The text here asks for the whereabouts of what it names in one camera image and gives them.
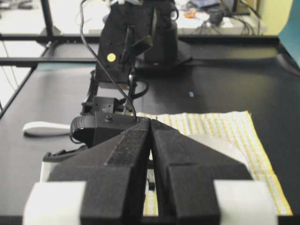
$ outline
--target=screw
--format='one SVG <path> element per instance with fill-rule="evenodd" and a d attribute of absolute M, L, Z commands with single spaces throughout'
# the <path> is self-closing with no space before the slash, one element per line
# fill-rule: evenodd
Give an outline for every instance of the screw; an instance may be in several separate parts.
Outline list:
<path fill-rule="evenodd" d="M 113 118 L 112 118 L 111 115 L 107 115 L 107 116 L 105 117 L 105 121 L 106 121 L 106 122 L 112 122 L 112 120 L 113 120 Z"/>

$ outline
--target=white foam pad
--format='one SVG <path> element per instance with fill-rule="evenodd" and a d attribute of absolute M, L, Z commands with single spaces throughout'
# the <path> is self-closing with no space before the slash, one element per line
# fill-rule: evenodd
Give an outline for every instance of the white foam pad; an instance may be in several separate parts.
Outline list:
<path fill-rule="evenodd" d="M 221 225 L 277 225 L 268 187 L 262 181 L 214 180 Z"/>
<path fill-rule="evenodd" d="M 43 182 L 33 186 L 23 225 L 80 225 L 85 181 Z"/>

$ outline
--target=yellow sticker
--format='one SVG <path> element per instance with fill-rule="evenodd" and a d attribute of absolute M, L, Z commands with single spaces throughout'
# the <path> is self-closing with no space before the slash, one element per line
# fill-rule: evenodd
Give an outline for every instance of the yellow sticker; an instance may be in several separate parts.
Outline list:
<path fill-rule="evenodd" d="M 114 61 L 116 60 L 116 55 L 113 54 L 113 53 L 109 53 L 109 54 L 107 55 L 107 60 L 108 60 L 109 62 L 114 62 Z"/>

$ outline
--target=black tabletop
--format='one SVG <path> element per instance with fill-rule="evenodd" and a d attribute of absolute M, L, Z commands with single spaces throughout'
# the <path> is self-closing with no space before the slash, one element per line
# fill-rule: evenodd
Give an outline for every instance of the black tabletop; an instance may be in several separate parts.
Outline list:
<path fill-rule="evenodd" d="M 292 211 L 300 215 L 300 77 L 278 61 L 280 49 L 272 44 L 193 44 L 194 61 L 169 72 L 140 74 L 150 90 L 135 107 L 152 114 L 248 110 Z M 81 44 L 59 45 L 45 56 L 90 57 Z M 23 125 L 38 120 L 69 124 L 79 115 L 93 68 L 38 67 L 1 118 L 0 217 L 22 215 L 47 151 L 78 147 L 67 136 L 25 137 Z M 120 97 L 116 90 L 98 94 Z"/>

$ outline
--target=yellow checkered cloth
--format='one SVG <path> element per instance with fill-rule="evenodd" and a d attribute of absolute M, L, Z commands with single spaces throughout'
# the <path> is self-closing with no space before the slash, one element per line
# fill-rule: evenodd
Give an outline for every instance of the yellow checkered cloth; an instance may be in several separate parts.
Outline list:
<path fill-rule="evenodd" d="M 175 115 L 138 113 L 138 116 L 157 119 L 179 130 L 184 135 L 211 135 L 234 144 L 246 156 L 253 179 L 266 182 L 277 214 L 279 216 L 293 215 L 269 158 L 258 139 L 248 112 L 181 113 Z M 148 192 L 146 195 L 144 215 L 158 215 L 158 203 L 155 192 Z"/>

